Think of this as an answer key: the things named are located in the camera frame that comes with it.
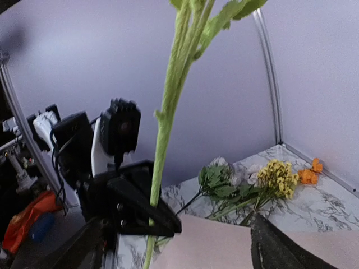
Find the yellow small flower bunch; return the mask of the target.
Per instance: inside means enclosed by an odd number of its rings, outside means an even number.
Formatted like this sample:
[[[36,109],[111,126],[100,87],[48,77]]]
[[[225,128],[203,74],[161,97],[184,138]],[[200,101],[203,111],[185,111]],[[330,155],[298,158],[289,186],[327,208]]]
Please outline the yellow small flower bunch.
[[[273,159],[255,173],[255,186],[259,188],[253,209],[240,225],[248,226],[255,213],[268,202],[292,199],[298,186],[299,176],[292,172],[292,164]]]

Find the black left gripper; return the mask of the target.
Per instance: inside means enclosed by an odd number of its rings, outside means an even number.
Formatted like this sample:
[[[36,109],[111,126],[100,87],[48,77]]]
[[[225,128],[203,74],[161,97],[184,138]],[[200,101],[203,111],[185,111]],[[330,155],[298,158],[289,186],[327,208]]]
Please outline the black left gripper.
[[[56,172],[76,192],[85,220],[108,219],[123,235],[173,237],[180,233],[179,217],[161,198],[156,206],[150,204],[152,161],[108,171],[105,158],[113,157],[117,148],[116,114],[106,111],[95,124],[82,111],[52,128]]]

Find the white flower bunch green leaves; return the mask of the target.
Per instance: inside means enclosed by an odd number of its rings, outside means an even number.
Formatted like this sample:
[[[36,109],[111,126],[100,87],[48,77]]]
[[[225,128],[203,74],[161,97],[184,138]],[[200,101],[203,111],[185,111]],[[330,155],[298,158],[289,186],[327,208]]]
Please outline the white flower bunch green leaves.
[[[262,168],[254,164],[249,168],[243,166],[237,169],[225,158],[215,158],[200,170],[199,190],[176,214],[183,213],[200,197],[208,197],[215,203],[214,211],[207,216],[211,220],[219,220],[232,211],[254,203],[260,192],[257,176]]]

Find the peach flower long green stem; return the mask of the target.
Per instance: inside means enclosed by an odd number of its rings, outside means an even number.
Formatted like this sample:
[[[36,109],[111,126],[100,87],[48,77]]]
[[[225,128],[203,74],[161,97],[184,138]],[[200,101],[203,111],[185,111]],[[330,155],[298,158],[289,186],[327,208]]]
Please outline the peach flower long green stem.
[[[264,0],[228,1],[219,13],[211,16],[214,0],[170,1],[176,9],[174,38],[164,83],[162,106],[154,112],[158,121],[150,205],[157,209],[160,185],[175,113],[189,70],[206,51],[216,35],[261,8]]]

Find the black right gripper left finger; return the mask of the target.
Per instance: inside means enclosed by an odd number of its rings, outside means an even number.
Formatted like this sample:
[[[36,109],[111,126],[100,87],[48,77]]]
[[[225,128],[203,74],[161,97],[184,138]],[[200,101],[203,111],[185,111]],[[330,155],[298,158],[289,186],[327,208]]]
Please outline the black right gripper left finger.
[[[17,268],[114,268],[116,226],[110,219],[56,222],[40,243],[28,239]]]

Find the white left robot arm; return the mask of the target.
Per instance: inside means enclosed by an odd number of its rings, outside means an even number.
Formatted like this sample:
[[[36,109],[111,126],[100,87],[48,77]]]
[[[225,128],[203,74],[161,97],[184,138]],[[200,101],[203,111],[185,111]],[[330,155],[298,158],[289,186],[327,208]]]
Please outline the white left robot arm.
[[[179,217],[163,200],[150,204],[154,163],[125,163],[136,150],[140,119],[133,101],[113,99],[95,120],[85,112],[61,118],[51,105],[27,121],[37,144],[52,153],[58,197],[70,186],[85,220],[108,220],[124,235],[172,237],[182,231]]]

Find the orange flower stem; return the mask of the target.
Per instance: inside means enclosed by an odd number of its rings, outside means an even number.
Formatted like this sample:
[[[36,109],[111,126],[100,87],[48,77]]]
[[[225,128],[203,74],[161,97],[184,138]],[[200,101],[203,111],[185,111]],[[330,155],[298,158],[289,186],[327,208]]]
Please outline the orange flower stem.
[[[300,170],[298,172],[300,182],[302,184],[317,184],[320,173],[323,172],[323,164],[319,158],[315,158],[312,161],[311,168]]]

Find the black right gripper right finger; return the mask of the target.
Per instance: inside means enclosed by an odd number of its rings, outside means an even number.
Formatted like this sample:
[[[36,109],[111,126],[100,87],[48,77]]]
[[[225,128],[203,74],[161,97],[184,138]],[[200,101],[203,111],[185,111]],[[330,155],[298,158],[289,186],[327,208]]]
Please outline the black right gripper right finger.
[[[251,223],[251,259],[254,269],[335,269],[300,247],[260,214]]]

